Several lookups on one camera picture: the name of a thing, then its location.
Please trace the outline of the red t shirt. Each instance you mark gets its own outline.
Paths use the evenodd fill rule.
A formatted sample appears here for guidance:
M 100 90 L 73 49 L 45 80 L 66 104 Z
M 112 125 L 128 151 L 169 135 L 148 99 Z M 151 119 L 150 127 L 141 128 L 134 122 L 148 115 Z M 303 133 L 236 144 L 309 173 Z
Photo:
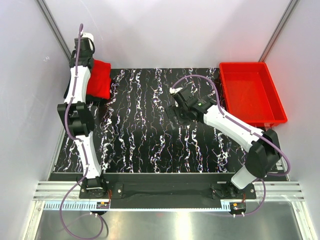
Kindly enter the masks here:
M 86 95 L 110 99 L 111 88 L 111 64 L 100 60 L 94 60 L 94 66 L 88 81 Z

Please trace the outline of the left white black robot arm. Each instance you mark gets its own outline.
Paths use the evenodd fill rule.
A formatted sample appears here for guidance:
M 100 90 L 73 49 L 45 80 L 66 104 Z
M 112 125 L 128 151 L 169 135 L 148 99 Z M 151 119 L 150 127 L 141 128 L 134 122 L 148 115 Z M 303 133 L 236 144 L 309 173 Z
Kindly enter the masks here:
M 74 39 L 75 49 L 69 61 L 70 82 L 64 103 L 57 105 L 63 127 L 77 147 L 83 168 L 80 179 L 81 199 L 103 198 L 108 186 L 94 147 L 94 117 L 86 104 L 86 93 L 94 66 L 93 36 L 83 33 Z

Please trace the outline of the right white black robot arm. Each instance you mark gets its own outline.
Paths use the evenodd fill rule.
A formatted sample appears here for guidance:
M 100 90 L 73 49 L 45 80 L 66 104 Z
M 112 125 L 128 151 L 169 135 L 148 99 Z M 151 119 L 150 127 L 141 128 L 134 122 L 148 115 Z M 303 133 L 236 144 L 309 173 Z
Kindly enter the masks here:
M 220 199 L 239 198 L 245 188 L 263 179 L 281 159 L 278 135 L 272 129 L 263 131 L 248 125 L 222 109 L 212 98 L 197 98 L 187 88 L 171 88 L 175 103 L 165 112 L 173 125 L 199 122 L 210 126 L 238 143 L 247 153 L 244 166 L 229 181 L 212 187 Z

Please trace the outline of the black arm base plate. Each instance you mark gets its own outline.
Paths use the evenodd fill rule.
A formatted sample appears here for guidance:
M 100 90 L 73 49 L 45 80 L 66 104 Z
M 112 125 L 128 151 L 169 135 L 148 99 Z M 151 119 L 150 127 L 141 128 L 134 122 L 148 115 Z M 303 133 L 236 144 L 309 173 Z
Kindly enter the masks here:
M 52 173 L 49 182 L 75 185 L 83 200 L 110 200 L 110 208 L 120 211 L 227 211 L 222 200 L 254 200 L 253 184 L 243 190 L 233 189 L 232 173 L 107 173 L 104 183 L 78 181 L 79 173 Z

